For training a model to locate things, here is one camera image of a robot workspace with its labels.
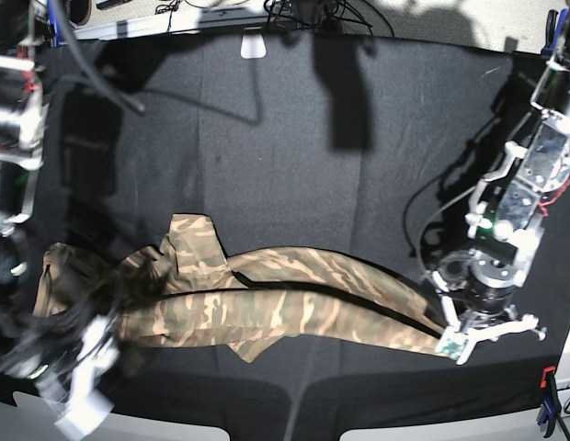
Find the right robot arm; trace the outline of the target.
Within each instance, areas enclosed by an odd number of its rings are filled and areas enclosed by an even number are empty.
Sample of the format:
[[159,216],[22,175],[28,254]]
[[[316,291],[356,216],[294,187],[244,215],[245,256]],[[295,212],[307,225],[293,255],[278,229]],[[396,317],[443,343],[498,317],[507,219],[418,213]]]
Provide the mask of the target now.
[[26,312],[19,303],[29,276],[24,225],[34,213],[50,108],[51,90],[37,61],[43,43],[37,28],[48,18],[96,91],[137,115],[145,111],[88,60],[63,1],[0,1],[0,376],[29,381],[40,391],[60,385],[79,367],[75,356],[91,320],[79,287],[73,289],[73,307],[50,318]]

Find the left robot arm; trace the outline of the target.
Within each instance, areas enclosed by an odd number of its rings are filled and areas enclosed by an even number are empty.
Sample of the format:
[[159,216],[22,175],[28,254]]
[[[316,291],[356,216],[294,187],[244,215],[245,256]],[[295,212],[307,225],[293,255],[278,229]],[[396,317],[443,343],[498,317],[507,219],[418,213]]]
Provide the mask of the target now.
[[508,137],[498,164],[458,196],[468,203],[468,244],[422,268],[453,325],[515,320],[512,297],[542,241],[546,208],[570,184],[570,2],[552,44],[530,97],[536,125],[522,141]]

